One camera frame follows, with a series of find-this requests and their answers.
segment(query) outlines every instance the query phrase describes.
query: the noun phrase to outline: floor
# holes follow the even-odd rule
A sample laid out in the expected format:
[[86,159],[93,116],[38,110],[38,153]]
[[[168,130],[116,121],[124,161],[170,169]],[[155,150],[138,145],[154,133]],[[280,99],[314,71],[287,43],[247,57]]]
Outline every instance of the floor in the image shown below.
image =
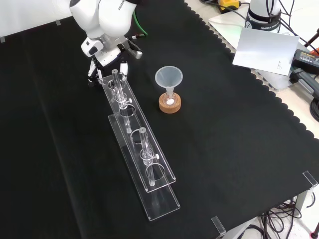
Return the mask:
[[[316,196],[319,195],[319,187],[316,187],[314,190]],[[307,198],[307,205],[310,205],[313,202],[313,197]],[[280,238],[285,239],[291,225],[291,217],[283,219],[285,228],[282,233],[279,233]],[[294,219],[293,228],[291,230],[290,239],[308,239],[310,238],[310,233],[313,232],[319,222],[319,203],[316,201],[311,208],[306,208],[302,211],[301,219]],[[260,218],[255,219],[253,224],[261,226]],[[278,239],[277,234],[270,232],[272,239]],[[242,239],[262,239],[260,232],[254,229],[247,230],[242,237]]]

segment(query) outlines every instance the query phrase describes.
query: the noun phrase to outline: clear clip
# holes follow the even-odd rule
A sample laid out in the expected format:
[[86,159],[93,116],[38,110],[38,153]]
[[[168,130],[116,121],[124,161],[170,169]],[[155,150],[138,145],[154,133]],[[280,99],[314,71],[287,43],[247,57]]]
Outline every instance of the clear clip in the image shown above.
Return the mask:
[[224,236],[226,234],[226,230],[225,227],[223,226],[223,224],[220,222],[219,218],[217,216],[213,217],[211,219],[215,225],[215,227],[217,228],[219,234],[221,236]]
[[314,188],[315,186],[318,185],[318,182],[316,181],[316,179],[314,179],[314,177],[308,172],[303,172],[303,175],[307,178],[307,180],[311,183],[312,187]]

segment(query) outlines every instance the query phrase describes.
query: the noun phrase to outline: clear acrylic stand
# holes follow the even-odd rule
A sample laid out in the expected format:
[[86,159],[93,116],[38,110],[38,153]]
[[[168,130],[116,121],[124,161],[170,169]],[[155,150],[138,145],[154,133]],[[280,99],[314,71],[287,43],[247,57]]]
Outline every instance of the clear acrylic stand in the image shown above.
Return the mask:
[[100,80],[113,115],[109,121],[150,221],[180,208],[170,184],[176,178],[126,80],[112,71]]

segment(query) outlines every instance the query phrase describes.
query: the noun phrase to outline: clear funnel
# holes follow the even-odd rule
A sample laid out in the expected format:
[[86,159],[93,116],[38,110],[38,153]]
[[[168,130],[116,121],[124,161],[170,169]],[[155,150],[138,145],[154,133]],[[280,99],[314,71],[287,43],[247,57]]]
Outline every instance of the clear funnel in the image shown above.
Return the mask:
[[163,101],[167,105],[176,103],[174,87],[178,86],[183,79],[183,73],[175,66],[164,66],[155,74],[156,83],[166,89],[166,95]]

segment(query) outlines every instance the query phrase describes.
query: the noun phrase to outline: white paper sheet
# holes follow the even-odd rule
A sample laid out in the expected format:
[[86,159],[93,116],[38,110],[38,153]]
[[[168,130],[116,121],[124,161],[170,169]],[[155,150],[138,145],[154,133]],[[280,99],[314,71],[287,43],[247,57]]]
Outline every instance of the white paper sheet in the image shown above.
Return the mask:
[[234,65],[287,76],[299,37],[243,28]]

